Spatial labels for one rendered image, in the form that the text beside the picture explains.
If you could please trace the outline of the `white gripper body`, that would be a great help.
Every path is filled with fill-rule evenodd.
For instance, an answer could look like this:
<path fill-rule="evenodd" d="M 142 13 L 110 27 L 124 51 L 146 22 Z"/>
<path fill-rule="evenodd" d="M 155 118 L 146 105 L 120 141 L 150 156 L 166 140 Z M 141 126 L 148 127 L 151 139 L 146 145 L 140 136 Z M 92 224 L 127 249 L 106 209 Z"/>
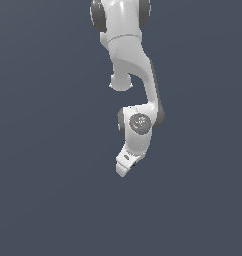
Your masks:
<path fill-rule="evenodd" d="M 142 153 L 138 156 L 131 154 L 125 147 L 123 147 L 116 157 L 116 172 L 121 177 L 124 177 L 127 172 L 145 156 L 145 153 Z"/>

